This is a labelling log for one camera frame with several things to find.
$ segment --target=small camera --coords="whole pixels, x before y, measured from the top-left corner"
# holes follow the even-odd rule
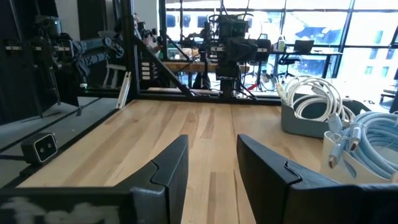
[[[58,152],[52,133],[38,133],[21,142],[22,153],[29,164],[43,164]]]

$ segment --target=white label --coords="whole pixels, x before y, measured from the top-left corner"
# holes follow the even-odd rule
[[[38,205],[29,202],[28,198],[13,197],[8,203],[2,204],[1,209],[13,209],[15,211],[15,221],[17,224],[34,224],[35,217],[44,217],[48,224],[95,224],[103,221],[105,224],[119,222],[117,206],[92,206],[83,202],[75,205],[73,211],[45,211]]]

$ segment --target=light blue cable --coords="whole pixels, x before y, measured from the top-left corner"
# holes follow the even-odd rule
[[[344,150],[351,154],[362,165],[390,179],[398,171],[398,161],[388,161],[374,147],[388,147],[398,152],[398,114],[366,112],[355,117],[350,127],[341,132],[341,138],[349,139],[347,143],[333,148],[331,156],[341,157]]]

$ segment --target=coiled cable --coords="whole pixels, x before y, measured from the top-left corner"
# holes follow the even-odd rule
[[[304,95],[296,100],[294,96],[296,92],[303,86],[310,86],[314,95]],[[277,84],[277,92],[282,101],[287,105],[295,109],[295,115],[300,119],[304,118],[302,113],[304,109],[314,103],[325,103],[326,110],[318,118],[313,118],[313,121],[327,121],[329,115],[337,113],[342,120],[352,122],[355,118],[355,114],[346,106],[343,105],[343,99],[340,96],[338,90],[328,81],[322,78],[313,77],[310,75],[302,75],[288,82],[285,89],[283,89],[280,83]]]
[[[391,179],[398,171],[398,161],[390,161],[378,152],[380,147],[398,152],[398,114],[366,112],[358,115],[350,127],[334,134],[340,137],[329,155],[331,168],[346,151],[383,178]]]

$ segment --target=gray container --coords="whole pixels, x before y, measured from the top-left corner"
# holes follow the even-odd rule
[[[303,95],[296,94],[294,98],[297,99],[301,96]],[[361,110],[370,111],[363,103],[356,100],[344,101],[343,104],[353,111],[355,115],[360,114]],[[325,110],[326,104],[314,103],[303,110],[302,116],[304,118],[319,118]],[[282,102],[280,119],[282,130],[290,134],[323,139],[324,133],[329,131],[327,122],[296,118],[293,108],[287,106],[284,102]]]

